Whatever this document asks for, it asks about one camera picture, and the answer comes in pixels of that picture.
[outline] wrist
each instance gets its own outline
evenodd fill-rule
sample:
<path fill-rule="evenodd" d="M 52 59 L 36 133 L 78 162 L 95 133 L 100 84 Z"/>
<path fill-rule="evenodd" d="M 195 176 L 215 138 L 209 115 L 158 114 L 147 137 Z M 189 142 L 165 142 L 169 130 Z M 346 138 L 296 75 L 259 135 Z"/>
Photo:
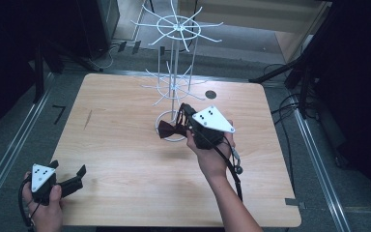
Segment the wrist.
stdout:
<path fill-rule="evenodd" d="M 206 176 L 206 179 L 213 190 L 230 185 L 226 175 Z"/>

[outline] white wire rack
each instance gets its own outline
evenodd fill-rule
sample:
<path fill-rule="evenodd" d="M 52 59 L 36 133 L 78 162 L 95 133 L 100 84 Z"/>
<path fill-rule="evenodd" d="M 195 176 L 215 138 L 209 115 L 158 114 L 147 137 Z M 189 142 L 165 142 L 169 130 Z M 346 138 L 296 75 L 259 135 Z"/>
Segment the white wire rack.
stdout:
<path fill-rule="evenodd" d="M 191 17 L 185 17 L 181 15 L 177 15 L 176 11 L 173 6 L 173 1 L 170 1 L 171 9 L 173 14 L 168 16 L 160 16 L 149 11 L 144 5 L 143 9 L 156 16 L 158 21 L 156 24 L 144 24 L 144 23 L 136 23 L 132 21 L 137 26 L 147 26 L 147 27 L 155 27 L 159 33 L 160 37 L 157 38 L 153 43 L 149 43 L 149 45 L 155 45 L 164 38 L 168 38 L 172 41 L 171 43 L 171 57 L 170 62 L 166 62 L 168 74 L 162 74 L 160 72 L 160 50 L 158 51 L 158 69 L 157 74 L 151 73 L 146 69 L 146 72 L 151 74 L 152 76 L 157 78 L 157 84 L 154 86 L 143 85 L 144 88 L 154 88 L 157 89 L 161 95 L 161 98 L 157 100 L 153 105 L 159 104 L 162 100 L 168 99 L 171 101 L 171 110 L 165 111 L 161 113 L 156 119 L 156 129 L 158 126 L 159 121 L 165 115 L 171 115 L 171 119 L 169 123 L 175 123 L 177 117 L 177 110 L 175 107 L 175 102 L 180 105 L 180 99 L 185 98 L 186 96 L 193 96 L 198 100 L 204 100 L 205 98 L 200 98 L 191 93 L 191 85 L 201 84 L 205 81 L 193 81 L 192 79 L 192 70 L 194 67 L 195 61 L 195 52 L 197 50 L 198 39 L 203 38 L 209 40 L 214 43 L 220 43 L 221 40 L 214 40 L 207 36 L 203 36 L 201 28 L 204 27 L 217 27 L 222 25 L 221 23 L 218 24 L 207 24 L 207 25 L 200 25 L 198 22 L 194 20 L 194 18 L 202 11 L 200 8 L 194 15 Z M 179 67 L 179 54 L 180 54 L 180 43 L 183 43 L 185 46 L 185 50 L 189 52 L 187 42 L 194 40 L 194 52 L 192 55 L 192 61 L 189 68 L 182 74 L 178 74 L 178 67 Z M 180 138 L 166 138 L 168 141 L 179 141 L 184 139 L 183 137 Z"/>

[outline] person's right hand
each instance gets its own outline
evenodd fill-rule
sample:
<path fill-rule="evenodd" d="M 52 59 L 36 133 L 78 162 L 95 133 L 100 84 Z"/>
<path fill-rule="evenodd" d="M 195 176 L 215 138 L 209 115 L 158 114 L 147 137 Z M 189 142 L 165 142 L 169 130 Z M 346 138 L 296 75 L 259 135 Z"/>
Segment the person's right hand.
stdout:
<path fill-rule="evenodd" d="M 233 139 L 233 134 L 225 132 L 224 136 L 230 142 L 231 147 L 235 147 L 236 144 Z M 203 174 L 206 176 L 207 180 L 214 179 L 216 177 L 225 177 L 227 165 L 222 156 L 215 149 L 203 150 L 198 149 L 195 145 L 193 134 L 190 130 L 186 132 L 187 143 L 186 145 L 197 155 L 198 164 Z M 217 148 L 224 154 L 224 156 L 229 159 L 231 157 L 230 146 L 224 138 L 224 141 L 220 143 Z"/>

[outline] white triangular marker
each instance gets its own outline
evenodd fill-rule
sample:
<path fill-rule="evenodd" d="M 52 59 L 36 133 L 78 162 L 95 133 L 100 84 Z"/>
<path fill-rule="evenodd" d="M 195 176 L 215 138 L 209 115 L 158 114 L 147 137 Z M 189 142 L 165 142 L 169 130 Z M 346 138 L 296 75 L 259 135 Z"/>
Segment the white triangular marker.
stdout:
<path fill-rule="evenodd" d="M 33 164 L 32 167 L 32 192 L 36 192 L 55 173 L 55 168 Z"/>
<path fill-rule="evenodd" d="M 193 114 L 192 118 L 205 128 L 231 133 L 236 131 L 214 105 Z"/>

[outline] person's left hand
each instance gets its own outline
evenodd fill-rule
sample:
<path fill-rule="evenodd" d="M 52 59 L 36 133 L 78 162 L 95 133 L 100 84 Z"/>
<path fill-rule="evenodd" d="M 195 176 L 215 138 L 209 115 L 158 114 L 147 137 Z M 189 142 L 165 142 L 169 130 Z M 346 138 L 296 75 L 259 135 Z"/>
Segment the person's left hand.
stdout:
<path fill-rule="evenodd" d="M 63 225 L 63 213 L 60 205 L 62 188 L 54 186 L 49 195 L 49 205 L 44 206 L 34 202 L 31 191 L 31 183 L 28 182 L 22 190 L 23 198 L 28 203 L 29 214 L 33 214 L 32 220 L 38 232 L 60 232 Z"/>

